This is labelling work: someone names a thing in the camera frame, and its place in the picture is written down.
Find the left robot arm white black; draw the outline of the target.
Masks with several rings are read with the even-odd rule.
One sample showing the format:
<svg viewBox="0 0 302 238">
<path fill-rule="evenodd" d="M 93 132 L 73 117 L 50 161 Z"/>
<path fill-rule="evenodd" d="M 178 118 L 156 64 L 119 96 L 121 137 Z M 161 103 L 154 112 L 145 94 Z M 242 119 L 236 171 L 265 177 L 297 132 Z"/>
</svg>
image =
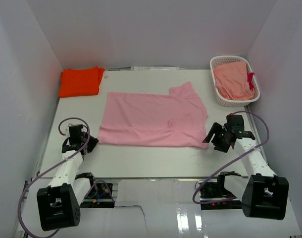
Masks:
<svg viewBox="0 0 302 238">
<path fill-rule="evenodd" d="M 55 176 L 45 188 L 37 192 L 37 204 L 43 231 L 52 231 L 79 225 L 80 204 L 85 197 L 97 193 L 91 172 L 79 173 L 86 154 L 91 153 L 98 139 L 88 135 L 82 124 L 69 125 L 62 144 L 62 161 Z"/>
</svg>

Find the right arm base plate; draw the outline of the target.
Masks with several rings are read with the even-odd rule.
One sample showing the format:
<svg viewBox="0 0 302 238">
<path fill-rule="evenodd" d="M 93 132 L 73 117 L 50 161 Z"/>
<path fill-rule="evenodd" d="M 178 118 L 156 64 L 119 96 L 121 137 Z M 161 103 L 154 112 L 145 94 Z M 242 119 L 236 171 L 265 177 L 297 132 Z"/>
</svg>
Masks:
<svg viewBox="0 0 302 238">
<path fill-rule="evenodd" d="M 200 200 L 222 200 L 233 197 L 234 195 L 227 190 L 220 190 L 216 181 L 206 183 L 200 190 Z M 201 205 L 201 210 L 236 210 L 242 209 L 241 201 L 233 198 L 231 201 L 214 202 Z"/>
</svg>

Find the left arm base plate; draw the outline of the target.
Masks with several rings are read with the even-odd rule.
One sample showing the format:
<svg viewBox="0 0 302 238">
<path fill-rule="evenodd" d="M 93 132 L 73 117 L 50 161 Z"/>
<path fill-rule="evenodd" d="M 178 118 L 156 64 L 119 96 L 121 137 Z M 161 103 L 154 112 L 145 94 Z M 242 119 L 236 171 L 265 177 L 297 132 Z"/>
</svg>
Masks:
<svg viewBox="0 0 302 238">
<path fill-rule="evenodd" d="M 96 185 L 96 194 L 87 197 L 80 205 L 81 208 L 105 209 L 114 208 L 114 202 L 111 199 L 109 191 L 113 193 L 113 184 L 98 183 Z"/>
</svg>

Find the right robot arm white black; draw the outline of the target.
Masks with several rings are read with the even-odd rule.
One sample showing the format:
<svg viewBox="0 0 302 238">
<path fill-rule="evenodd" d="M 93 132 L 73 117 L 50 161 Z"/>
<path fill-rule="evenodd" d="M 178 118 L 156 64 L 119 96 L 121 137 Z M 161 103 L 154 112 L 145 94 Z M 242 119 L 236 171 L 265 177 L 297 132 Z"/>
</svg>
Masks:
<svg viewBox="0 0 302 238">
<path fill-rule="evenodd" d="M 215 122 L 203 142 L 211 142 L 215 150 L 224 153 L 232 148 L 249 177 L 244 179 L 237 172 L 220 169 L 216 173 L 216 191 L 219 196 L 226 198 L 232 195 L 237 198 L 246 217 L 272 220 L 285 218 L 288 180 L 277 176 L 268 166 L 259 151 L 260 145 L 255 136 L 245 130 L 241 115 L 228 115 L 224 125 Z"/>
</svg>

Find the pink t shirt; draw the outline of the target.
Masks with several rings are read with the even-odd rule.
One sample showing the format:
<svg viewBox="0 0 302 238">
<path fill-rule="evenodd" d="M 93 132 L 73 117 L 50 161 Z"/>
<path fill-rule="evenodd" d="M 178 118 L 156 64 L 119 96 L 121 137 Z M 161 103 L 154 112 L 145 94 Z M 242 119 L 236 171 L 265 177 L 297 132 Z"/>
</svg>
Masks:
<svg viewBox="0 0 302 238">
<path fill-rule="evenodd" d="M 191 82 L 168 95 L 109 92 L 98 140 L 101 144 L 207 149 L 206 108 Z"/>
</svg>

